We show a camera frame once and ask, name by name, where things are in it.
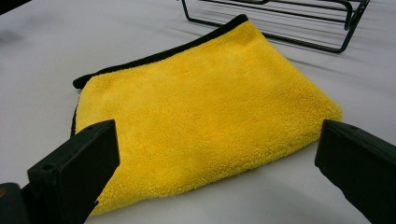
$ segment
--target white surface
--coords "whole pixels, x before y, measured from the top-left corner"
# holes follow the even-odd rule
[[[344,122],[396,145],[396,3],[372,0],[341,55],[276,47],[344,109]],[[0,16],[0,183],[66,141],[72,81],[205,35],[181,3],[35,0]],[[314,165],[317,143],[207,187],[87,223],[367,223]]]

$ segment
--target metal rack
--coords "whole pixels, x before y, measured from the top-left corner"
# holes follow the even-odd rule
[[[189,21],[219,27],[246,14],[264,36],[341,53],[370,0],[181,0]]]

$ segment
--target rack wire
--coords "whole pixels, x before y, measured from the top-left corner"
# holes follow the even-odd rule
[[[275,41],[343,52],[370,0],[181,0],[187,20],[219,27],[246,14]]]

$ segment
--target black object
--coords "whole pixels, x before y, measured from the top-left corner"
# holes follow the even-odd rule
[[[84,223],[119,165],[114,120],[87,127],[30,168],[22,190],[0,185],[0,223]]]
[[[0,2],[0,15],[16,8],[21,5],[30,2],[31,0],[2,0]]]
[[[372,223],[396,223],[396,146],[324,120],[315,165]]]
[[[370,0],[181,0],[187,20],[221,26],[230,15],[247,14],[271,39],[341,53],[349,44]],[[200,13],[191,16],[199,7]]]

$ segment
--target folded cloth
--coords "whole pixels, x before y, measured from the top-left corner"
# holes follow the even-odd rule
[[[93,214],[176,195],[316,141],[341,109],[240,15],[189,44],[74,81],[73,133],[117,123],[121,164]]]

